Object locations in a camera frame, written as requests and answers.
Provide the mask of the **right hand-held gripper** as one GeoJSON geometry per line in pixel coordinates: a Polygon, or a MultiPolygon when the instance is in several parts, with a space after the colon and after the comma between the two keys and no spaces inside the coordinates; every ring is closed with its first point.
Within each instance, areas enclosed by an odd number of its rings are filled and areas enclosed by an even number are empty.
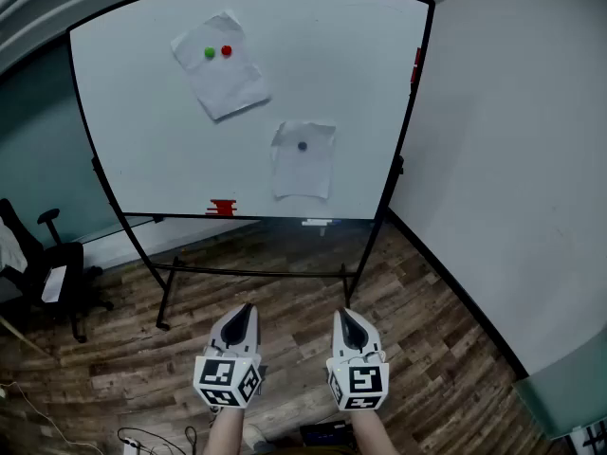
{"type": "Polygon", "coordinates": [[[332,356],[326,369],[341,411],[377,410],[388,395],[389,363],[378,330],[354,310],[340,308],[334,314],[332,356]]]}

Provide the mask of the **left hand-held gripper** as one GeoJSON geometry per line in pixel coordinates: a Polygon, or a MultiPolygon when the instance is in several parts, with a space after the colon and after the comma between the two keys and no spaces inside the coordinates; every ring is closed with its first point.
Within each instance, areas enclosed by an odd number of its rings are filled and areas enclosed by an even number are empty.
{"type": "Polygon", "coordinates": [[[194,389],[210,407],[245,409],[262,383],[257,307],[230,310],[212,326],[210,340],[212,346],[195,358],[194,389]],[[242,353],[225,351],[232,346],[242,353]]]}

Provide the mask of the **small white paper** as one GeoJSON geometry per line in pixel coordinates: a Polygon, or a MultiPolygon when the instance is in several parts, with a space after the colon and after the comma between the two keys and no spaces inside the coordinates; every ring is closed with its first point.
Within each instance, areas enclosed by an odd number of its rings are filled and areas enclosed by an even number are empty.
{"type": "Polygon", "coordinates": [[[284,121],[271,141],[272,193],[327,200],[331,188],[337,127],[312,121],[284,121]],[[307,150],[298,149],[299,142],[307,150]]]}

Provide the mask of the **large white paper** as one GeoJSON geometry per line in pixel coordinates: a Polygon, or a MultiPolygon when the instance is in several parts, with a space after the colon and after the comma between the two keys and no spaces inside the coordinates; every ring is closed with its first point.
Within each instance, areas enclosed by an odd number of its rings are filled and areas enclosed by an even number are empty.
{"type": "Polygon", "coordinates": [[[213,15],[173,39],[171,48],[211,119],[221,120],[270,99],[267,82],[248,52],[245,31],[233,13],[213,15]],[[222,55],[223,46],[231,46],[229,57],[222,55]],[[205,57],[206,47],[214,48],[212,59],[205,57]]]}

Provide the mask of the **whiteboard with black frame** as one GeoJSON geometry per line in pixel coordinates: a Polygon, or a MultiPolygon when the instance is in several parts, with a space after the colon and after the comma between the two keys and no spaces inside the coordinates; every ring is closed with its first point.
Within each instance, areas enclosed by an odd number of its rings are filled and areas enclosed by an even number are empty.
{"type": "Polygon", "coordinates": [[[72,25],[77,102],[120,222],[357,221],[371,224],[374,242],[402,171],[434,8],[433,0],[124,0],[72,25]],[[245,31],[270,99],[215,121],[171,42],[223,11],[245,31]],[[337,127],[327,200],[272,193],[270,145],[290,120],[337,127]],[[212,199],[235,200],[237,211],[206,215],[212,199]]]}

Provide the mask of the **person's right forearm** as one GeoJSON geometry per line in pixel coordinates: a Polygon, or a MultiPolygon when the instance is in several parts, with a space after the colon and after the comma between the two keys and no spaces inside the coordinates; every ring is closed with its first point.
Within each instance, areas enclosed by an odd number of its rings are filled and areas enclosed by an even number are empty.
{"type": "Polygon", "coordinates": [[[350,419],[361,455],[398,455],[374,410],[353,410],[350,419]]]}

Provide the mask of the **person's left forearm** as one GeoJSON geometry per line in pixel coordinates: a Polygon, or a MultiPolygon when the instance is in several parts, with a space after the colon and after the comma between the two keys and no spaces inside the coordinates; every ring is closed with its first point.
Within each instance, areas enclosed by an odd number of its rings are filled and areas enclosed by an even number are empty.
{"type": "Polygon", "coordinates": [[[223,408],[215,417],[202,455],[240,455],[245,411],[223,408]]]}

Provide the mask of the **red whiteboard eraser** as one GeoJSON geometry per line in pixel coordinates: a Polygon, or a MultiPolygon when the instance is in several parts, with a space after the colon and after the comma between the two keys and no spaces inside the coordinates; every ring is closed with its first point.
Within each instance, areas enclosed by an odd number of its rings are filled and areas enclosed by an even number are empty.
{"type": "Polygon", "coordinates": [[[228,199],[212,199],[206,215],[233,216],[237,211],[236,201],[228,199]]]}

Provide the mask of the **black electronic box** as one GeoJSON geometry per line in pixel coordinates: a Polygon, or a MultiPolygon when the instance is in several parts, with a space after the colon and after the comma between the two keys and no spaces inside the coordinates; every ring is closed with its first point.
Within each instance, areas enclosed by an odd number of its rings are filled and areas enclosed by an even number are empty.
{"type": "Polygon", "coordinates": [[[344,421],[301,426],[299,431],[306,446],[357,447],[352,426],[344,421]]]}

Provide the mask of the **person's beige shoe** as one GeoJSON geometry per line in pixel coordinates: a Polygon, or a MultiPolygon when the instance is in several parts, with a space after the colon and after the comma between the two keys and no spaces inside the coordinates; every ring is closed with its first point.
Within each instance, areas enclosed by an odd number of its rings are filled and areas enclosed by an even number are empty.
{"type": "Polygon", "coordinates": [[[242,438],[245,444],[255,453],[262,452],[267,447],[266,437],[254,425],[245,425],[243,427],[242,438]]]}

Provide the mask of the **white sheet on chair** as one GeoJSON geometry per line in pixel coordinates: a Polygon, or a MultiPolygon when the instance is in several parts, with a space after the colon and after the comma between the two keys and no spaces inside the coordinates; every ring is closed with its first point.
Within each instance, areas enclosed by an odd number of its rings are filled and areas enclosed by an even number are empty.
{"type": "Polygon", "coordinates": [[[66,267],[52,268],[46,278],[44,290],[41,296],[43,303],[55,303],[59,301],[63,288],[66,267]]]}

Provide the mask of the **black office chair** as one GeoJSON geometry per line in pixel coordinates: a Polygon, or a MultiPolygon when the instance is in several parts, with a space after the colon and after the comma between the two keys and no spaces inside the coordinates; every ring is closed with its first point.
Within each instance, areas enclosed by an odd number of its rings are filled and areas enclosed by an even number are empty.
{"type": "Polygon", "coordinates": [[[84,266],[83,245],[79,242],[65,243],[61,240],[54,221],[58,218],[58,209],[49,209],[37,219],[39,225],[47,226],[54,246],[45,247],[38,241],[20,220],[11,202],[7,198],[0,199],[0,217],[14,233],[28,261],[24,273],[6,267],[0,272],[0,288],[18,293],[30,305],[35,306],[54,319],[69,319],[72,336],[79,343],[85,343],[87,337],[84,327],[79,323],[88,312],[97,307],[107,311],[114,308],[109,300],[103,300],[93,282],[102,273],[101,267],[84,266]],[[46,278],[52,268],[66,267],[65,277],[59,301],[43,303],[41,296],[46,278]]]}

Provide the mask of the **frosted glass panel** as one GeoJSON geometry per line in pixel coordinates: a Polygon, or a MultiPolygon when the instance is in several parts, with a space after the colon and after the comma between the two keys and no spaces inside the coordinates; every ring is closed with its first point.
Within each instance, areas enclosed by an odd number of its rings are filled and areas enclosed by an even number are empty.
{"type": "Polygon", "coordinates": [[[514,389],[549,439],[607,420],[607,328],[514,389]]]}

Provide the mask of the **white cloth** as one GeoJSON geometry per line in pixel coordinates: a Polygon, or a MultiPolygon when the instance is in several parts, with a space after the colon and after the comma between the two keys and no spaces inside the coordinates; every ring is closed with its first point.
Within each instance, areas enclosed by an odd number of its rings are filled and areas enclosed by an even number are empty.
{"type": "Polygon", "coordinates": [[[0,217],[0,272],[6,267],[24,273],[28,267],[28,261],[14,233],[0,217]]]}

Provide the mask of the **black and white patterned board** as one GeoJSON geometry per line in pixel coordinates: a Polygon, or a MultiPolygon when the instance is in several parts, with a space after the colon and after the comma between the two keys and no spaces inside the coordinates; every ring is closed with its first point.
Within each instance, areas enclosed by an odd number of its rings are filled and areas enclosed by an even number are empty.
{"type": "Polygon", "coordinates": [[[578,429],[569,439],[574,455],[607,455],[607,420],[578,429]]]}

